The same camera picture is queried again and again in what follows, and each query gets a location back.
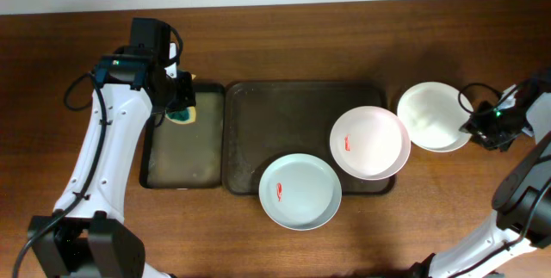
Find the large brown serving tray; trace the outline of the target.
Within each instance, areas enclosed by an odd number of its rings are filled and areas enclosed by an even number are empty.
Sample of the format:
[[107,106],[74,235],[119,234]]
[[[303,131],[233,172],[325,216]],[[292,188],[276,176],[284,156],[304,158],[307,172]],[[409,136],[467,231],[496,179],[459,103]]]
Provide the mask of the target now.
[[261,176],[273,161],[305,153],[335,170],[345,196],[385,195],[393,189],[394,177],[363,181],[349,175],[332,157],[329,138],[345,112],[386,105],[385,91],[370,83],[235,83],[226,92],[222,184],[233,195],[256,195]]

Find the pinkish white plate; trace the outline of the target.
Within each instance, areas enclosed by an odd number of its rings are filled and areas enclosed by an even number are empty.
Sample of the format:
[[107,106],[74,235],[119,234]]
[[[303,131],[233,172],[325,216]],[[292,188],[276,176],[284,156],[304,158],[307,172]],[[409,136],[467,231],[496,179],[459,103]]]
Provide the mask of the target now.
[[342,114],[332,126],[329,146],[344,172],[366,181],[394,176],[411,153],[409,134],[398,116],[374,106]]

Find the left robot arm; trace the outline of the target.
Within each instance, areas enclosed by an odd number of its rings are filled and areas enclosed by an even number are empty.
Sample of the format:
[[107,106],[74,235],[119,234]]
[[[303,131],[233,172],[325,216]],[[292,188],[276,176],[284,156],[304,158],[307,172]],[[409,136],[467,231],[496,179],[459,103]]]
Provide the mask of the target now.
[[145,124],[196,119],[193,75],[179,70],[183,40],[168,23],[132,21],[130,41],[82,75],[93,88],[77,163],[49,216],[34,216],[29,251],[48,277],[162,277],[145,260],[143,242],[124,225],[124,201],[133,155]]

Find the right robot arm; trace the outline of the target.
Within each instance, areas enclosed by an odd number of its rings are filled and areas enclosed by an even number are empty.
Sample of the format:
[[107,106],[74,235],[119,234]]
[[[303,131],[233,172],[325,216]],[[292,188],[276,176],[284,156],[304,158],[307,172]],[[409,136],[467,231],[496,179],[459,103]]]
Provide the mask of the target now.
[[498,267],[550,245],[550,70],[482,102],[460,127],[475,144],[506,151],[521,133],[536,146],[500,183],[490,216],[455,247],[414,263],[406,277],[496,277]]

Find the green yellow sponge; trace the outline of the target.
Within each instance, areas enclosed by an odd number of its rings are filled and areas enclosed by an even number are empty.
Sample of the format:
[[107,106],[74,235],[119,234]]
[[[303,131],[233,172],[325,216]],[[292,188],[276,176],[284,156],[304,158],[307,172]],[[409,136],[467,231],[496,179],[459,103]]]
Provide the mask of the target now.
[[196,121],[197,113],[195,107],[187,107],[181,111],[171,113],[167,112],[165,116],[168,120],[175,124],[188,125]]

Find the small black water tray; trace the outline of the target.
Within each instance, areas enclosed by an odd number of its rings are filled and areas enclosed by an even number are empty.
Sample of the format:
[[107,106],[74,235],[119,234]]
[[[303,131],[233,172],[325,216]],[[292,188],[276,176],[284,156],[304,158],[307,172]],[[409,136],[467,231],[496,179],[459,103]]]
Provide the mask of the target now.
[[196,119],[180,125],[155,115],[145,124],[139,183],[144,188],[216,188],[221,185],[225,88],[194,85]]

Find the light grey plate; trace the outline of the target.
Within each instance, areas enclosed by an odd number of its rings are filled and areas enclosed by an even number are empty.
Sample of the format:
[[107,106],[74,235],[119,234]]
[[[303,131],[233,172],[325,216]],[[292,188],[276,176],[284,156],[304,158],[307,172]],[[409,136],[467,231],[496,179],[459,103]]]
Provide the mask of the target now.
[[278,225],[311,231],[337,213],[343,197],[335,170],[321,158],[304,153],[282,156],[263,172],[259,200]]

